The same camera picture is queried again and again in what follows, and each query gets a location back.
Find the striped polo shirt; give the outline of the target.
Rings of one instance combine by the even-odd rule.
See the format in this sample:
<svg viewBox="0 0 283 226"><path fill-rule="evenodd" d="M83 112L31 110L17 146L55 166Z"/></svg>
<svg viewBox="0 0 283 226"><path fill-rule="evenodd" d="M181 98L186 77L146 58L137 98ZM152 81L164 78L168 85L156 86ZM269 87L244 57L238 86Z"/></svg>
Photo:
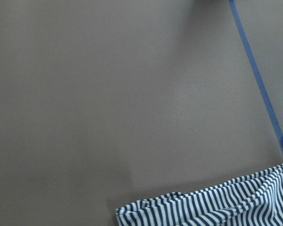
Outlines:
<svg viewBox="0 0 283 226"><path fill-rule="evenodd" d="M193 193L116 210L121 226L283 226L283 164Z"/></svg>

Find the brown paper table cover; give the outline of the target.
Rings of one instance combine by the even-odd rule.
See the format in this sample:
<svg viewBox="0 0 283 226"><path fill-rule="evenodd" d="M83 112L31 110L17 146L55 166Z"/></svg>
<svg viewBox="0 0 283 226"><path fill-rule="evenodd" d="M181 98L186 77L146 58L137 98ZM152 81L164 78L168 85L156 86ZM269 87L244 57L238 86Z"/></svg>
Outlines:
<svg viewBox="0 0 283 226"><path fill-rule="evenodd" d="M283 163L226 0L0 0L0 226Z"/></svg>

